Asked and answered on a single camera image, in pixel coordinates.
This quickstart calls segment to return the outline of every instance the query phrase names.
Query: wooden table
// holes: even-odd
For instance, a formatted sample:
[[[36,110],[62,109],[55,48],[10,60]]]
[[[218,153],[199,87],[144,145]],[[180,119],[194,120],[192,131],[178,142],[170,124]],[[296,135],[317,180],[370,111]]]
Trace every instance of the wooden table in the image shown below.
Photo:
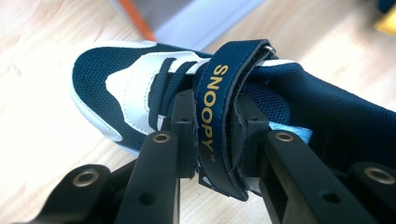
[[[373,27],[374,0],[267,0],[207,49],[268,38],[283,59],[396,111],[396,37]],[[74,107],[76,52],[92,42],[139,40],[105,0],[0,2],[0,223],[36,216],[73,168],[111,170],[134,159]],[[270,223],[262,198],[241,203],[183,180],[181,223]]]

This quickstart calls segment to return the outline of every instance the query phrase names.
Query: light wood surface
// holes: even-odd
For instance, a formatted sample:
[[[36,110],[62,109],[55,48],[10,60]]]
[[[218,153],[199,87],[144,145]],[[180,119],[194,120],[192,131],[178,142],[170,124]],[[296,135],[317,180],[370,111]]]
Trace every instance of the light wood surface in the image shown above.
[[[396,111],[396,37],[379,33],[374,0],[267,0],[216,43],[268,38],[311,74]],[[57,183],[88,163],[134,157],[106,140],[68,96],[80,48],[140,34],[105,0],[0,1],[0,223],[35,217]],[[182,180],[181,223],[270,223],[247,203]]]

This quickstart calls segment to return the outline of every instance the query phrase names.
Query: shoe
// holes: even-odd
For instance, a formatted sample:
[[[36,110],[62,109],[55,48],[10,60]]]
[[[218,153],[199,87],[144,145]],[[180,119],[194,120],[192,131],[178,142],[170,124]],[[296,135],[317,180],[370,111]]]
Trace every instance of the shoe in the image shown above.
[[[259,59],[248,50],[257,43],[268,51]],[[272,129],[299,134],[323,162],[337,170],[346,171],[356,161],[396,168],[396,113],[313,77],[296,62],[279,60],[271,52],[265,41],[232,42],[214,56],[149,41],[105,43],[78,56],[71,96],[90,123],[107,138],[136,154],[145,136],[158,130],[164,117],[172,115],[175,95],[193,88],[197,111],[205,107],[204,103],[214,104],[221,97],[228,101],[238,94],[249,95],[271,121]],[[240,63],[253,59],[254,64]],[[210,96],[208,89],[200,91],[209,85],[218,88],[222,73],[238,73],[236,70],[244,66],[251,69],[241,72],[245,73],[241,75],[243,78],[230,79],[227,83],[227,88],[236,86],[235,93],[228,92],[224,98],[213,93]],[[210,114],[199,112],[198,123],[205,124]],[[198,133],[202,137],[205,131]],[[227,163],[219,155],[218,159]],[[199,154],[202,166],[206,161],[209,164],[209,160]],[[229,172],[230,165],[225,166],[219,169]],[[209,180],[212,184],[216,182],[213,178]],[[233,177],[228,184],[235,185]],[[238,192],[218,189],[239,197]]]

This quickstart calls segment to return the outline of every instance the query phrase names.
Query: shoelace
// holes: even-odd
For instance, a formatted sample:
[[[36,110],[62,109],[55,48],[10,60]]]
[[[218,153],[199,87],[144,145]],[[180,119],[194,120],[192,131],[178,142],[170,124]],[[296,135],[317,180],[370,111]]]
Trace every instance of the shoelace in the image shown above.
[[[159,73],[153,80],[148,97],[148,125],[158,131],[157,123],[160,114],[168,115],[172,110],[172,101],[180,91],[180,84],[186,73],[197,62],[183,63],[172,76],[168,76],[169,69],[176,58],[167,58],[163,61]]]

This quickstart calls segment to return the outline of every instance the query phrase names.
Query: shoe strap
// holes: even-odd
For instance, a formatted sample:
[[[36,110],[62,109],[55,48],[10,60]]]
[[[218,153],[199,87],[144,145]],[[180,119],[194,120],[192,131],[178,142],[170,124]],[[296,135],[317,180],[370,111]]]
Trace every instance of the shoe strap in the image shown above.
[[[248,193],[232,169],[229,112],[255,65],[275,59],[268,40],[229,42],[209,61],[195,92],[195,125],[200,172],[214,190],[246,201]]]

